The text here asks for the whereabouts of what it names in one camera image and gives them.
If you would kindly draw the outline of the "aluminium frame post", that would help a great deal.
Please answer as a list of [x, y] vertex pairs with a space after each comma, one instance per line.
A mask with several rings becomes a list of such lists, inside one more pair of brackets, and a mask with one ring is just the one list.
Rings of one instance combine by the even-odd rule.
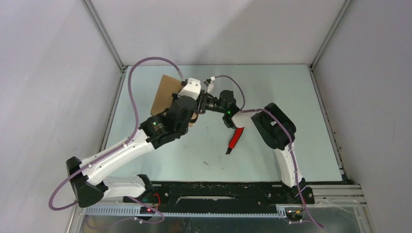
[[325, 50], [328, 48], [333, 36], [338, 31], [342, 21], [344, 20], [345, 16], [350, 10], [351, 5], [353, 4], [354, 0], [345, 0], [340, 7], [336, 17], [334, 18], [331, 26], [329, 27], [326, 36], [322, 40], [320, 47], [318, 48], [312, 62], [309, 65], [311, 70], [314, 70], [318, 65], [319, 61], [321, 60]]
[[106, 48], [109, 51], [109, 54], [111, 55], [111, 57], [113, 58], [113, 60], [115, 61], [115, 64], [117, 65], [117, 67], [119, 68], [119, 70], [121, 72], [124, 72], [125, 70], [125, 64], [124, 62], [121, 60], [120, 55], [95, 7], [95, 5], [93, 4], [93, 1], [91, 0], [81, 0], [85, 10], [87, 11], [92, 23], [94, 24], [98, 34], [100, 35], [103, 43], [105, 44]]

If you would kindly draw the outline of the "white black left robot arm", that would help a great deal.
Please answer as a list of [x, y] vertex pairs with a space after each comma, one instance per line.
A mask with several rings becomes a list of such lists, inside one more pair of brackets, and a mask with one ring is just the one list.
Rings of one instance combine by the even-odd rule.
[[110, 174], [138, 156], [186, 134], [196, 110], [195, 99], [189, 96], [177, 97], [169, 108], [142, 122], [129, 138], [84, 160], [69, 158], [66, 166], [78, 205], [86, 208], [114, 197], [150, 201], [154, 190], [147, 175], [120, 178]]

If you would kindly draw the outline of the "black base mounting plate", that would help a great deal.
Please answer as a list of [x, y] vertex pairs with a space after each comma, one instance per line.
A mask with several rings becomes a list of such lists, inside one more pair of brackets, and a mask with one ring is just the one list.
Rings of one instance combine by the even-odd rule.
[[137, 200], [158, 210], [268, 213], [280, 205], [297, 205], [284, 196], [282, 182], [152, 181]]

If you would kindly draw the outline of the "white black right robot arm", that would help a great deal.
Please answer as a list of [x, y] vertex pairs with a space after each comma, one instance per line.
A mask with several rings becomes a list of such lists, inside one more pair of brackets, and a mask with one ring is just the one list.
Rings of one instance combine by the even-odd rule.
[[235, 130], [226, 154], [232, 152], [245, 127], [255, 126], [264, 143], [275, 153], [284, 200], [303, 205], [314, 203], [313, 191], [307, 187], [295, 156], [296, 126], [276, 104], [269, 103], [262, 109], [242, 110], [230, 90], [222, 91], [219, 97], [202, 90], [197, 103], [199, 114], [206, 111], [222, 113], [225, 125]]

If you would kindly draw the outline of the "aluminium frame post left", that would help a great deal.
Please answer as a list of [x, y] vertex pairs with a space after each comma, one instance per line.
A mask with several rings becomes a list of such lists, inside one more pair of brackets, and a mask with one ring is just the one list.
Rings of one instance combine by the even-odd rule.
[[113, 60], [115, 61], [115, 64], [117, 65], [117, 67], [119, 68], [119, 70], [121, 72], [124, 72], [125, 70], [125, 64], [124, 62], [121, 60], [120, 55], [95, 7], [95, 5], [93, 4], [93, 1], [91, 0], [81, 0], [85, 10], [87, 11], [92, 23], [94, 24], [98, 34], [100, 35], [103, 43], [105, 44], [106, 48], [109, 51], [109, 54], [111, 55], [111, 57], [113, 58]]

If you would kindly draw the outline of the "brown cardboard express box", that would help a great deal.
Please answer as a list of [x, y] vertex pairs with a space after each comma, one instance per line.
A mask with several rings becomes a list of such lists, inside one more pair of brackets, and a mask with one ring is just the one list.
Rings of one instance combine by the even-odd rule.
[[155, 98], [150, 110], [151, 116], [162, 114], [172, 122], [172, 94], [179, 91], [186, 85], [187, 79], [179, 81], [168, 75], [163, 75], [157, 88]]

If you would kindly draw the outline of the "aluminium frame post right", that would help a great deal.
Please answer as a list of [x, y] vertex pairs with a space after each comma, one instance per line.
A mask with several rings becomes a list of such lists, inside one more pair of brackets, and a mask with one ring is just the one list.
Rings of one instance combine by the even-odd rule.
[[353, 4], [354, 0], [345, 0], [340, 7], [336, 17], [334, 18], [331, 26], [329, 27], [326, 36], [322, 40], [320, 47], [318, 48], [312, 62], [309, 65], [311, 70], [314, 70], [318, 65], [319, 61], [321, 60], [325, 50], [328, 48], [333, 36], [338, 31], [342, 21], [344, 20], [345, 16], [350, 10], [351, 5]]

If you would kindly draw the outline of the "red black utility knife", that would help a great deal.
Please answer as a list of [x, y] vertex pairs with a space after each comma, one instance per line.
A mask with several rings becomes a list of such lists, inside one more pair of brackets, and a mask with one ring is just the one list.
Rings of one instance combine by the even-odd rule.
[[232, 150], [235, 148], [235, 146], [239, 142], [243, 132], [244, 132], [244, 127], [235, 129], [235, 132], [234, 132], [232, 138], [230, 139], [230, 141], [228, 143], [228, 147], [227, 147], [227, 150], [226, 150], [226, 153], [225, 153], [226, 155], [229, 155], [232, 152]]

